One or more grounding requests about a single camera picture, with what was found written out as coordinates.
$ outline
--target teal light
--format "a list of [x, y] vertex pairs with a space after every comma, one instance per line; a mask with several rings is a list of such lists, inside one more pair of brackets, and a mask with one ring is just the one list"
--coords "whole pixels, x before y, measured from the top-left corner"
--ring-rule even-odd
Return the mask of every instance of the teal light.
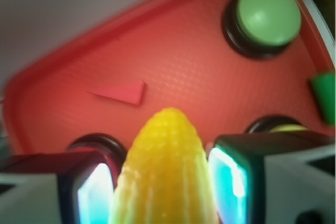
[[110, 169], [100, 163], [77, 191], [80, 223], [109, 223], [113, 195]]
[[222, 222], [246, 223], [246, 171], [218, 147], [209, 153], [209, 167]]

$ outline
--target round button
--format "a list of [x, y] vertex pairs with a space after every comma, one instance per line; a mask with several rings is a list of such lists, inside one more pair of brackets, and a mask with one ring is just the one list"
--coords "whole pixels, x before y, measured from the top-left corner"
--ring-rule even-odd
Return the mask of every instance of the round button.
[[295, 0], [238, 0], [237, 19], [247, 37], [268, 47], [291, 42], [301, 27]]

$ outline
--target orange-red plastic tray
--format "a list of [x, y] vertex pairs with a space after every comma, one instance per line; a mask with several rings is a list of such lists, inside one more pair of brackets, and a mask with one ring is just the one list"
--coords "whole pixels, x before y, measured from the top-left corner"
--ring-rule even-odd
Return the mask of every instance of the orange-red plastic tray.
[[[204, 143], [271, 114], [334, 135], [308, 81], [334, 67], [302, 0], [300, 35], [266, 61], [227, 44], [220, 24], [229, 1], [149, 0], [21, 72], [4, 101], [15, 153], [63, 151], [89, 133], [129, 148], [146, 120], [168, 106], [190, 118]], [[133, 82], [146, 83], [140, 105], [89, 92]]]

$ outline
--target yellow corn cob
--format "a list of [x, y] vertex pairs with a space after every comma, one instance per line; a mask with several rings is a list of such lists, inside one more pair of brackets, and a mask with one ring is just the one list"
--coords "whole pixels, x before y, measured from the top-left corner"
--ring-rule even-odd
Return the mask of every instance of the yellow corn cob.
[[202, 142], [174, 108], [148, 120], [131, 146], [112, 223], [218, 223]]

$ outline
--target green block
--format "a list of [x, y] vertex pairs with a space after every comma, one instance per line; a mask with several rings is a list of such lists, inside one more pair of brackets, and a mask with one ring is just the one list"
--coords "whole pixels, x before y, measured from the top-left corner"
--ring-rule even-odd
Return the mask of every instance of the green block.
[[325, 122], [335, 125], [335, 73], [319, 74], [311, 78], [310, 82]]

